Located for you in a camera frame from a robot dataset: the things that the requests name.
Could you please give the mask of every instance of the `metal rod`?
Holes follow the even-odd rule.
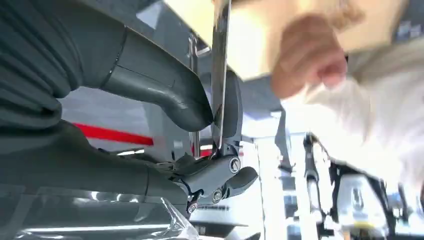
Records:
[[[231,0],[222,0],[215,4],[215,19],[212,37],[212,112],[211,125],[214,152],[221,150],[224,127],[224,108],[227,78],[227,41],[230,22]]]
[[[188,38],[188,55],[190,69],[198,73],[198,56],[197,56],[198,37],[195,33],[190,33]],[[190,133],[191,146],[193,147],[193,157],[200,158],[200,134],[198,131]]]

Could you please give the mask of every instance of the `hand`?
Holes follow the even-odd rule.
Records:
[[[271,87],[281,99],[295,95],[305,83],[333,87],[344,79],[347,68],[332,27],[319,15],[307,15],[284,30]]]

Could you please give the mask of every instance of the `red stripe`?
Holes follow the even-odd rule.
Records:
[[[129,144],[153,145],[153,139],[148,136],[137,135],[129,132],[116,131],[98,126],[89,126],[81,123],[74,123],[87,138],[116,141]]]

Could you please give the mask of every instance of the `bolt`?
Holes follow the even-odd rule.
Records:
[[[236,174],[240,170],[240,160],[238,158],[233,158],[229,162],[229,170]]]
[[[197,208],[198,208],[198,203],[197,202],[193,202],[192,204],[190,204],[190,206],[188,206],[187,212],[189,214],[192,214]]]
[[[223,198],[223,192],[221,191],[220,188],[217,188],[213,193],[212,193],[212,202],[214,204],[218,203],[221,199]]]

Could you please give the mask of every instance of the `white shirt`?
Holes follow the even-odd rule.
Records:
[[[333,89],[282,101],[335,159],[417,191],[424,183],[424,39],[353,55]]]

